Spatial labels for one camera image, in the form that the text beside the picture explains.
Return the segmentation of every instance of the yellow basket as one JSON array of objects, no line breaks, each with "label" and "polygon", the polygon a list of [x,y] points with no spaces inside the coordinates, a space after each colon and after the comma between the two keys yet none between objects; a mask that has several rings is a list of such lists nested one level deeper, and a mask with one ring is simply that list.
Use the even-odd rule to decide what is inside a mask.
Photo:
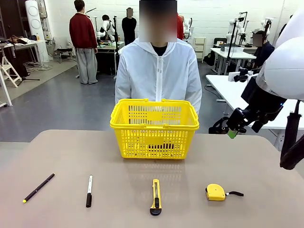
[{"label": "yellow basket", "polygon": [[123,158],[185,159],[200,125],[188,101],[122,99],[110,126]]}]

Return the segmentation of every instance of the black marker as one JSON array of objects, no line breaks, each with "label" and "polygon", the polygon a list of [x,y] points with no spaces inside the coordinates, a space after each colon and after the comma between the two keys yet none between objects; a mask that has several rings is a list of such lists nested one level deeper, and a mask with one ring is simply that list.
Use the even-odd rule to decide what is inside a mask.
[{"label": "black marker", "polygon": [[54,173],[50,175],[42,184],[40,184],[35,190],[33,190],[24,200],[23,203],[26,203],[29,201],[30,198],[32,198],[40,189],[42,189],[43,186],[45,186],[46,183],[48,183],[53,177],[55,176]]},{"label": "black marker", "polygon": [[89,187],[87,189],[87,196],[86,196],[86,207],[90,208],[91,203],[92,203],[92,181],[93,181],[93,176],[90,175],[89,178]]}]

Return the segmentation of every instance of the yellow tape measure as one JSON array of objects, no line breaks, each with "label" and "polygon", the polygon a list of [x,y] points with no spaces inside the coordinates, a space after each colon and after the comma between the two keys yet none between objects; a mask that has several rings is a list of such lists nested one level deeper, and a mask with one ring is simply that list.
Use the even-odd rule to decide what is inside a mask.
[{"label": "yellow tape measure", "polygon": [[153,204],[150,207],[150,213],[153,216],[158,216],[162,212],[160,181],[158,179],[154,179],[152,187],[153,187]]},{"label": "yellow tape measure", "polygon": [[206,195],[208,200],[211,201],[224,201],[228,195],[244,196],[243,193],[237,191],[231,191],[225,193],[224,189],[218,184],[210,184],[206,188]]}]

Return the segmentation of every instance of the white hooded jacket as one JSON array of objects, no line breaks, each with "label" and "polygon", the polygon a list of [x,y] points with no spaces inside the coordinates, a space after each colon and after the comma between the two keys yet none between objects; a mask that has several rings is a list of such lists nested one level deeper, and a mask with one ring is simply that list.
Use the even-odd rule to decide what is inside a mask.
[{"label": "white hooded jacket", "polygon": [[199,113],[201,83],[196,55],[191,45],[178,39],[168,43],[158,56],[151,43],[137,38],[120,57],[115,84],[115,102],[124,98],[189,101]]}]

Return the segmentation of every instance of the gray sweatpants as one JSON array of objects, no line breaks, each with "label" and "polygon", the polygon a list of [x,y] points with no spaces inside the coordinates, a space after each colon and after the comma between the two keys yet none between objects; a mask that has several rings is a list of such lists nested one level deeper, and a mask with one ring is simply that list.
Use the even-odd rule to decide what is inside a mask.
[{"label": "gray sweatpants", "polygon": [[80,82],[96,83],[97,60],[94,49],[77,48],[76,55]]}]

